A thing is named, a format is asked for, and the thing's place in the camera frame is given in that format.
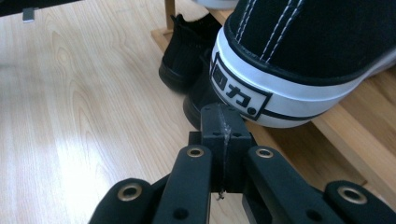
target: shoe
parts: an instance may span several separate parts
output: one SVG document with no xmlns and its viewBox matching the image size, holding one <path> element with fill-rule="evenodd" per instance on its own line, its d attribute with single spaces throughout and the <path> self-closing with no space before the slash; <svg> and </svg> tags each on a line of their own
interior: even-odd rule
<svg viewBox="0 0 396 224">
<path fill-rule="evenodd" d="M 238 0 L 193 0 L 201 6 L 213 9 L 232 9 L 238 4 Z"/>
<path fill-rule="evenodd" d="M 210 80 L 262 126 L 307 123 L 395 64 L 396 1 L 240 0 L 219 31 Z"/>
<path fill-rule="evenodd" d="M 198 21 L 172 16 L 174 32 L 159 69 L 163 83 L 174 91 L 186 92 L 202 71 L 199 57 L 213 49 L 221 25 L 210 14 Z"/>
<path fill-rule="evenodd" d="M 222 103 L 218 95 L 213 90 L 209 80 L 211 49 L 208 49 L 202 56 L 202 74 L 189 90 L 183 102 L 183 111 L 190 124 L 197 130 L 201 130 L 201 109 L 210 104 Z"/>
</svg>

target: wooden floor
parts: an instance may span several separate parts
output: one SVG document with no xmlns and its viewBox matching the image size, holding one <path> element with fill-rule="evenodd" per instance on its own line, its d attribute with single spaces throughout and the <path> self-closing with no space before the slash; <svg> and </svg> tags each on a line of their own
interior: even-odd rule
<svg viewBox="0 0 396 224">
<path fill-rule="evenodd" d="M 0 223 L 87 223 L 115 183 L 170 172 L 194 129 L 184 95 L 158 77 L 163 53 L 150 31 L 165 26 L 163 9 L 85 0 L 38 10 L 31 23 L 0 18 Z M 177 12 L 206 14 L 190 0 Z M 247 126 L 317 188 L 366 182 L 312 123 Z M 211 223 L 248 222 L 240 195 L 214 198 Z"/>
</svg>

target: wooden shelf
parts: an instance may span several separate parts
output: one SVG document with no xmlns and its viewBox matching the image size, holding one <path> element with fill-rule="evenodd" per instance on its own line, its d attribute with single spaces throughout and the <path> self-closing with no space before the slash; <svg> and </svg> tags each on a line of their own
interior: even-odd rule
<svg viewBox="0 0 396 224">
<path fill-rule="evenodd" d="M 174 0 L 165 0 L 166 15 L 175 14 Z M 223 24 L 230 10 L 209 12 Z M 172 26 L 152 31 L 162 51 Z M 268 129 L 251 122 L 249 130 L 261 145 L 280 150 L 313 186 L 346 179 L 374 192 L 396 210 L 396 68 L 362 82 L 339 105 L 293 129 Z"/>
</svg>

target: white rubber sole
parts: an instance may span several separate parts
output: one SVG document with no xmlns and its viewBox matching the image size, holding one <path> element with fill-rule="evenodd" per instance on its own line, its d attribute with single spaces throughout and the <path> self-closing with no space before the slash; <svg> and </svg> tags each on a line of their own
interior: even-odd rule
<svg viewBox="0 0 396 224">
<path fill-rule="evenodd" d="M 236 7 L 238 0 L 193 0 L 197 4 L 213 9 L 232 9 Z"/>
<path fill-rule="evenodd" d="M 360 77 L 334 86 L 307 86 L 265 73 L 236 55 L 220 29 L 212 51 L 210 80 L 221 100 L 260 125 L 290 128 L 307 123 L 337 104 L 365 78 L 391 66 L 396 49 Z"/>
</svg>

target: metal ring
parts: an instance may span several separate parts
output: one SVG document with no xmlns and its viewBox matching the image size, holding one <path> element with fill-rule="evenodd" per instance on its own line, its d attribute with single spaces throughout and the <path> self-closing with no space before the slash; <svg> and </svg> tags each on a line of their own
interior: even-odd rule
<svg viewBox="0 0 396 224">
<path fill-rule="evenodd" d="M 204 155 L 204 151 L 198 147 L 193 147 L 187 150 L 187 155 L 189 155 L 189 157 L 194 157 L 194 158 L 202 157 Z"/>
<path fill-rule="evenodd" d="M 131 183 L 123 186 L 117 196 L 123 202 L 133 201 L 138 198 L 142 194 L 142 187 L 139 184 Z"/>
<path fill-rule="evenodd" d="M 261 158 L 265 158 L 265 159 L 269 159 L 272 158 L 274 156 L 274 153 L 266 148 L 259 148 L 256 150 L 256 154 L 261 157 Z"/>
<path fill-rule="evenodd" d="M 341 197 L 350 203 L 356 203 L 356 204 L 365 204 L 367 203 L 367 197 L 362 194 L 360 191 L 353 189 L 351 187 L 346 187 L 346 186 L 341 186 L 337 190 L 338 194 L 341 195 Z M 355 197 L 352 197 L 348 195 L 348 193 L 352 193 Z"/>
</svg>

